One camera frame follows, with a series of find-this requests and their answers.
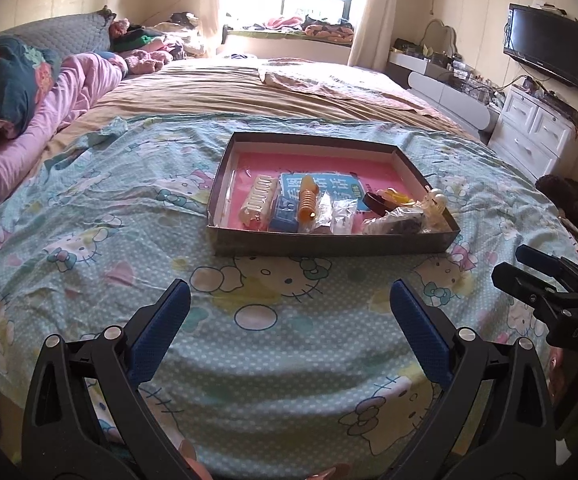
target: white dresser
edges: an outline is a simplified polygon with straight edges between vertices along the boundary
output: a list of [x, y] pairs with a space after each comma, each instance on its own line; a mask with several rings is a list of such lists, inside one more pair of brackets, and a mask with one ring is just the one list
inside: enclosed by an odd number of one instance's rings
[[549, 173], [568, 176], [578, 157], [578, 131], [549, 105], [512, 87], [488, 146], [535, 182]]

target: television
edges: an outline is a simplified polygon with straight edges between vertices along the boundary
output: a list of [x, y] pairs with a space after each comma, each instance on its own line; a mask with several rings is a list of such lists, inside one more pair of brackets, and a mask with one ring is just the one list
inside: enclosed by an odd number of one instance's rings
[[504, 53], [578, 88], [578, 22], [548, 10], [511, 4]]

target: light blue polka dot blanket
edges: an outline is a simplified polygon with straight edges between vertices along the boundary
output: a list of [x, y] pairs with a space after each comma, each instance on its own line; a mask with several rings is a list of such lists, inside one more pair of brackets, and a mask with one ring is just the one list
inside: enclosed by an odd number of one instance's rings
[[[444, 190], [462, 234], [443, 254], [217, 258], [205, 235], [232, 132], [309, 133], [399, 146]], [[238, 114], [140, 116], [80, 137], [0, 206], [0, 389], [26, 400], [38, 349], [124, 324], [175, 278], [192, 309], [140, 391], [174, 446], [214, 473], [304, 479], [336, 463], [379, 475], [437, 397], [389, 311], [405, 278], [456, 326], [500, 342], [546, 328], [496, 290], [521, 243], [578, 262], [555, 207], [480, 144], [368, 122]], [[118, 437], [98, 384], [101, 425]]]

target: gray quilted headboard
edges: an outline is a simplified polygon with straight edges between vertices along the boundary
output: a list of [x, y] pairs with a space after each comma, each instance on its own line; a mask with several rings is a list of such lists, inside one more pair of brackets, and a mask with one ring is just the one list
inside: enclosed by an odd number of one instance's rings
[[0, 32], [30, 46], [50, 48], [61, 57], [91, 50], [109, 50], [109, 25], [116, 15], [107, 6], [89, 14], [71, 14], [25, 23]]

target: orange spiral tube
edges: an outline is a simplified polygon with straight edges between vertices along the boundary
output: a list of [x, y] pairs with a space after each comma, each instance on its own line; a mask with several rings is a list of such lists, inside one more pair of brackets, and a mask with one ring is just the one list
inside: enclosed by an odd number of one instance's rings
[[303, 176], [298, 194], [298, 222], [305, 224], [316, 216], [318, 193], [320, 189], [310, 175]]

